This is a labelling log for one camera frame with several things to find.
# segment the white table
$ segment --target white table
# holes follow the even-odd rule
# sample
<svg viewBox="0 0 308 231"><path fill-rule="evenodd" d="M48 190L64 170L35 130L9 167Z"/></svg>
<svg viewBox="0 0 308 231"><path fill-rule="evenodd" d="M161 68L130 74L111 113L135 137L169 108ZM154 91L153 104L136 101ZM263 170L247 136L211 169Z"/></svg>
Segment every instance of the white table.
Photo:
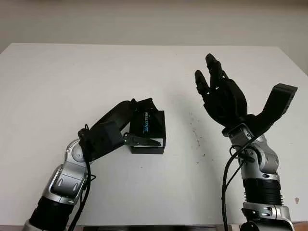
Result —
<svg viewBox="0 0 308 231"><path fill-rule="evenodd" d="M250 113L262 110L275 84L299 87L266 137L280 159L284 203L293 221L307 220L308 78L278 48L12 44L0 55L0 225L22 225L31 216L85 123L120 101L148 97L165 110L165 153L131 154L122 147L95 161L98 177L79 224L222 223L230 142L194 83L196 69L207 75L209 52L243 90ZM239 174L227 192L229 222L245 221L243 200Z"/></svg>

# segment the robotic hand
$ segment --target robotic hand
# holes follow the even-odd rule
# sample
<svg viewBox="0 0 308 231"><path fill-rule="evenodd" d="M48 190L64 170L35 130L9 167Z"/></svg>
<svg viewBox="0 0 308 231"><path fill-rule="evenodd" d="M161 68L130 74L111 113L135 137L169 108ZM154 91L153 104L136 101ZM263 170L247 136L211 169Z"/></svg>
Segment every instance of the robotic hand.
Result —
<svg viewBox="0 0 308 231"><path fill-rule="evenodd" d="M160 142L120 131L138 112L157 111L151 98L143 101L123 101L104 115L91 129L86 125L78 132L79 139L69 143L65 161L50 178L38 207L25 223L23 231L64 231L74 205L79 209L68 229L72 231L80 217L90 192L90 163L124 144L129 146L160 146Z"/></svg>
<svg viewBox="0 0 308 231"><path fill-rule="evenodd" d="M277 84L273 87L263 111L258 115L247 114L247 102L236 83L229 79L221 64L213 55L205 58L211 80L207 84L201 71L195 72L197 90L202 95L208 114L225 128L236 153L226 164L222 185L222 216L225 231L228 230L225 193L227 173L231 162L238 157L239 169L245 188L246 202L242 212L247 222L241 231L277 230L294 231L289 209L282 205L280 178L277 173L279 160L267 145L263 135L288 109L296 87Z"/></svg>

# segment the robotic arm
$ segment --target robotic arm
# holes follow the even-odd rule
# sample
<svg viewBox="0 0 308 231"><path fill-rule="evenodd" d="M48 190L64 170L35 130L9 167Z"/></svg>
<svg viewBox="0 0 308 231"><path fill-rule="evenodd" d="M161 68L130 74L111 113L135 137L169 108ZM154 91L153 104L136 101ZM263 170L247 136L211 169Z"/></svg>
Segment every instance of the robotic arm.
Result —
<svg viewBox="0 0 308 231"><path fill-rule="evenodd" d="M123 101L104 115L96 124L78 132L79 139L69 143L64 163L58 166L46 188L38 207L25 223L23 231L64 231L69 215L80 199L68 231L72 231L80 217L91 184L90 163L126 144L129 146L160 146L160 142L120 131L132 120L133 114L157 111L151 98L143 101Z"/></svg>
<svg viewBox="0 0 308 231"><path fill-rule="evenodd" d="M222 215L224 229L228 230L225 193L228 168L238 158L245 188L246 202L242 212L247 222L241 231L294 231L289 209L282 205L280 178L277 173L279 160L269 148L263 135L288 109L296 87L278 84L272 89L263 111L258 115L247 114L247 102L236 83L229 79L213 55L205 58L211 75L210 86L202 73L195 72L197 90L202 95L208 114L225 128L237 152L226 164L222 185Z"/></svg>

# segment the white wall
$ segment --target white wall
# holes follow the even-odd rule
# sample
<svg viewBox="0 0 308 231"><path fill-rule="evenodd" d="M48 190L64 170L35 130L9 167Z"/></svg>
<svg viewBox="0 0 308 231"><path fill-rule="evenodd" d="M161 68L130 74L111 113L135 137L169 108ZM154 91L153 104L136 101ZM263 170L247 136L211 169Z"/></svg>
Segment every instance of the white wall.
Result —
<svg viewBox="0 0 308 231"><path fill-rule="evenodd" d="M0 0L12 42L278 46L308 73L307 0Z"/></svg>

